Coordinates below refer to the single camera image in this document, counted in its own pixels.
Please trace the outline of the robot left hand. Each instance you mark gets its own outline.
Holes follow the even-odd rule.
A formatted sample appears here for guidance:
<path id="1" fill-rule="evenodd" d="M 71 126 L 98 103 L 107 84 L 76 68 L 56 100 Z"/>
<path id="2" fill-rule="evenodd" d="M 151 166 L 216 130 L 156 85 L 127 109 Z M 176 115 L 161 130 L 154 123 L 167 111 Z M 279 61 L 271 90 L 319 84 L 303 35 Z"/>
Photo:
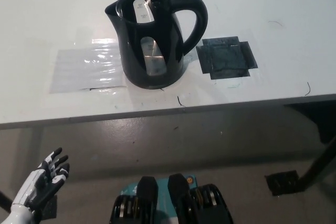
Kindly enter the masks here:
<path id="1" fill-rule="evenodd" d="M 70 170 L 66 162 L 68 156 L 59 157 L 61 152 L 61 147 L 51 152 L 28 175 L 11 205 L 11 212 L 19 208 L 30 212 L 41 210 L 56 195 L 69 177 Z"/>

